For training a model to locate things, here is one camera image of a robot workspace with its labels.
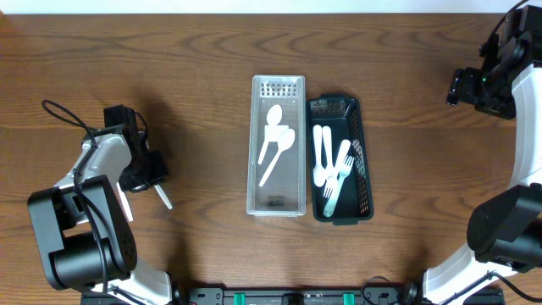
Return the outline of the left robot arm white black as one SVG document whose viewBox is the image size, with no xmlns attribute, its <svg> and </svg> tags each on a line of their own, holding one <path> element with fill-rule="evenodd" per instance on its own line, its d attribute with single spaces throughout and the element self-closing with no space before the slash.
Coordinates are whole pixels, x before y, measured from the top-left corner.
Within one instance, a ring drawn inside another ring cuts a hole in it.
<svg viewBox="0 0 542 305">
<path fill-rule="evenodd" d="M 139 113 L 119 105 L 103 114 L 102 129 L 69 116 L 67 123 L 86 131 L 81 155 L 54 187 L 28 199 L 47 282 L 80 292 L 84 304 L 181 304 L 169 274 L 138 256 L 126 197 L 153 188 L 169 204 L 160 186 L 167 165 L 149 149 Z"/>
</svg>

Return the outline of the white plastic spoon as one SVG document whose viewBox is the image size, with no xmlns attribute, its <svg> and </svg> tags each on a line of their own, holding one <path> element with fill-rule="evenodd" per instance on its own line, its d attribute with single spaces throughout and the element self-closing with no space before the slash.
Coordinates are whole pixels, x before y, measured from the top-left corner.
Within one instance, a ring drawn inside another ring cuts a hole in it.
<svg viewBox="0 0 542 305">
<path fill-rule="evenodd" d="M 278 139 L 278 152 L 274 155 L 274 158 L 272 159 L 271 163 L 267 167 L 266 171 L 263 174 L 262 179 L 259 181 L 259 186 L 263 187 L 268 180 L 268 177 L 271 175 L 275 165 L 277 164 L 279 157 L 281 153 L 288 150 L 292 147 L 294 141 L 296 138 L 296 133 L 292 129 L 287 129 L 284 132 L 282 132 Z"/>
<path fill-rule="evenodd" d="M 313 181 L 316 187 L 322 187 L 325 183 L 325 170 L 322 165 L 322 145 L 323 145 L 323 128 L 321 125 L 315 125 L 312 128 L 312 137 L 314 143 L 314 160 Z"/>
</svg>

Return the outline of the white plastic fork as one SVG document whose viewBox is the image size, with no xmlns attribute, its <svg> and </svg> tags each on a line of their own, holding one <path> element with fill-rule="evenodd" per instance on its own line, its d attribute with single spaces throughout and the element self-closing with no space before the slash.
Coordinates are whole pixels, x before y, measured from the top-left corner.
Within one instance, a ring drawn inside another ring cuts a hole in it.
<svg viewBox="0 0 542 305">
<path fill-rule="evenodd" d="M 350 149 L 351 142 L 347 139 L 343 140 L 340 144 L 340 148 L 338 151 L 337 159 L 335 162 L 335 166 L 331 172 L 331 176 L 326 180 L 325 189 L 324 189 L 324 197 L 330 198 L 333 191 L 335 190 L 337 183 L 338 183 L 338 174 L 340 172 L 340 168 L 344 163 L 344 160 L 346 158 L 346 155 Z"/>
<path fill-rule="evenodd" d="M 324 151 L 326 155 L 325 174 L 326 174 L 326 178 L 328 179 L 333 174 L 333 170 L 334 170 L 332 133 L 331 133 L 331 128 L 329 126 L 323 127 L 323 141 L 324 141 Z"/>
</svg>

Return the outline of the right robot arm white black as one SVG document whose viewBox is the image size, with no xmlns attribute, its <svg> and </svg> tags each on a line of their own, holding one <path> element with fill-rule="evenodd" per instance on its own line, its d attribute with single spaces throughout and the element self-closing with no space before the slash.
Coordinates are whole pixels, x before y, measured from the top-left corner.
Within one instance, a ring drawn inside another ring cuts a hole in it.
<svg viewBox="0 0 542 305">
<path fill-rule="evenodd" d="M 495 280 L 529 302 L 541 301 L 508 280 L 541 265 L 541 7 L 517 3 L 479 55 L 481 68 L 456 70 L 446 101 L 516 121 L 510 184 L 473 210 L 466 243 L 405 285 L 401 304 L 462 304 Z"/>
</svg>

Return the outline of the white plastic utensil handle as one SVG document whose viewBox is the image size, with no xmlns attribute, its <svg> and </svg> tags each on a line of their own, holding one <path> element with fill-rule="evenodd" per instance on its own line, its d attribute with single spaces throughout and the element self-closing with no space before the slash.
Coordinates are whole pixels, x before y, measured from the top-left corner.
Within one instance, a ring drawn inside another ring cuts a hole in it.
<svg viewBox="0 0 542 305">
<path fill-rule="evenodd" d="M 263 160 L 268 148 L 268 144 L 271 141 L 275 141 L 276 130 L 281 119 L 282 119 L 282 108 L 278 104 L 275 104 L 269 109 L 267 113 L 267 124 L 264 126 L 264 137 L 263 137 L 264 140 L 263 140 L 262 149 L 258 156 L 258 161 L 257 161 L 258 164 L 263 163 Z"/>
</svg>

